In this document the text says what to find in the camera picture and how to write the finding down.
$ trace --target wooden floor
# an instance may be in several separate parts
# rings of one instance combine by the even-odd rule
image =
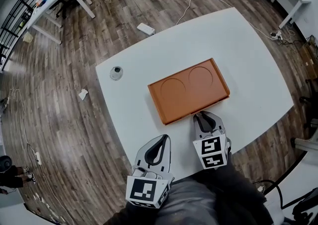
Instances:
[[[225,1],[266,34],[277,30],[283,20],[266,0]],[[56,197],[79,225],[102,224],[125,205],[125,181],[130,172],[95,66],[145,39],[147,36],[136,29],[139,23],[152,26],[156,32],[174,26],[189,0],[92,2],[90,8],[95,19],[76,6],[67,12],[60,30],[41,20],[39,25],[61,37],[62,44],[57,45],[31,30],[33,42],[17,43],[1,85],[7,95],[11,88],[21,91],[27,138],[41,153],[43,172]],[[181,22],[227,7],[219,0],[193,0]],[[298,97],[309,93],[305,84],[307,72],[296,46],[279,46],[256,32],[281,70],[295,105],[266,133],[237,152],[234,162],[251,181],[276,180],[301,154],[291,148],[289,140],[304,136],[305,107]],[[285,29],[283,35],[289,37]],[[78,96],[82,88],[89,92],[84,101]],[[55,218],[43,203],[33,199],[37,193],[67,224],[72,224],[51,193],[31,152],[32,162],[28,157],[23,108],[19,92],[15,94],[2,118],[6,152],[15,165],[31,167],[38,180],[38,186],[29,184],[20,192],[31,210],[50,220]]]

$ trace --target shoe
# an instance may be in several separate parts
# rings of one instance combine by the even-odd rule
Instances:
[[[35,179],[35,176],[34,176],[34,174],[33,174],[33,172],[31,172],[30,173],[31,175],[32,175],[32,181],[33,181],[33,183],[35,184],[35,185],[37,185],[38,184],[38,182],[36,181],[36,179]]]

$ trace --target circular indentation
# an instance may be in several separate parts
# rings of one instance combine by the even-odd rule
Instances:
[[[213,76],[207,68],[195,67],[189,73],[189,82],[199,88],[210,88]]]
[[[123,76],[123,73],[124,73],[123,69],[119,66],[116,66],[111,69],[110,78],[112,80],[119,80]]]
[[[176,78],[169,78],[162,83],[160,94],[164,100],[179,101],[185,95],[185,86],[182,81]]]

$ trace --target orange box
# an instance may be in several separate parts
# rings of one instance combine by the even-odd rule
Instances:
[[[213,58],[148,85],[164,124],[195,114],[229,97]]]

